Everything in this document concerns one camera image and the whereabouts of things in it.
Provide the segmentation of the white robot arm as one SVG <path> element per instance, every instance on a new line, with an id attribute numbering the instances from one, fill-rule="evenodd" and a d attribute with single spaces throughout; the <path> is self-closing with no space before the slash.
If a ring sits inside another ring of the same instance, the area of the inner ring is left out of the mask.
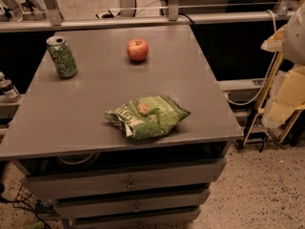
<path id="1" fill-rule="evenodd" d="M 296 108 L 305 103 L 305 5 L 302 4 L 288 23 L 263 42 L 261 49 L 282 52 L 294 64 L 274 79 L 262 124 L 275 129 L 286 122 Z"/>

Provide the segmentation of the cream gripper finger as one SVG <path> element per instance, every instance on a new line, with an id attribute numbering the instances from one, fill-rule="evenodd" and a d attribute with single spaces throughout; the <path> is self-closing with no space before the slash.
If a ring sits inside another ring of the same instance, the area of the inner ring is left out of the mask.
<path id="1" fill-rule="evenodd" d="M 266 128 L 278 128 L 304 103 L 305 66 L 294 65 L 286 73 L 279 71 L 274 78 L 261 122 Z"/>

